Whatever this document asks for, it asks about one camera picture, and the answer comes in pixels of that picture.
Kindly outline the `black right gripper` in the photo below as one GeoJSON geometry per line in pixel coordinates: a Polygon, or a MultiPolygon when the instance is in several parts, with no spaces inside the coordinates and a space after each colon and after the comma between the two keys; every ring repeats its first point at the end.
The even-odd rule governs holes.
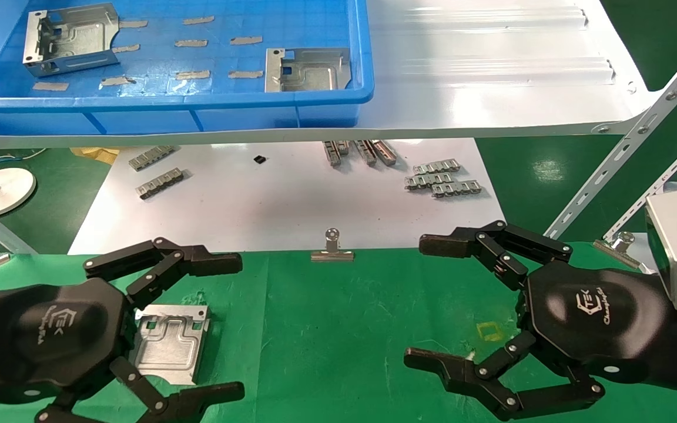
{"type": "Polygon", "coordinates": [[[457,227],[449,235],[424,234],[418,249],[427,256],[473,257],[511,291],[525,289],[527,332],[480,364],[411,347],[403,357],[406,367],[435,373],[444,390],[473,397],[498,420],[588,409],[605,395],[604,386],[590,375],[626,384],[655,379],[671,305],[651,275],[573,267],[567,264],[569,244],[503,220],[481,228],[457,227]],[[527,278],[528,270],[516,256],[548,264],[527,278]],[[520,392],[504,386],[500,377],[531,352],[569,382],[520,392]]]}

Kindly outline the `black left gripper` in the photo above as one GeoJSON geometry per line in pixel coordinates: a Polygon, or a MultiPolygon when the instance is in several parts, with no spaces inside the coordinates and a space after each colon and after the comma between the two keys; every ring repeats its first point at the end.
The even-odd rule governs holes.
{"type": "Polygon", "coordinates": [[[72,409],[116,378],[147,407],[137,422],[201,422],[209,407],[244,398],[242,382],[161,396],[126,358],[135,332],[129,300],[101,278],[0,291],[0,402],[57,396],[37,422],[97,422],[72,409]]]}

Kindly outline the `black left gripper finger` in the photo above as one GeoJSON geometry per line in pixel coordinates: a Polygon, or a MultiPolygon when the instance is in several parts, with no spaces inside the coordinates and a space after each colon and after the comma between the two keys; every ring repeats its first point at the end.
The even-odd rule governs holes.
{"type": "Polygon", "coordinates": [[[242,268],[242,257],[238,253],[212,254],[201,244],[180,246],[162,237],[84,263],[87,277],[105,281],[143,271],[143,275],[126,288],[126,296],[133,307],[150,305],[185,276],[233,275],[242,268]]]}

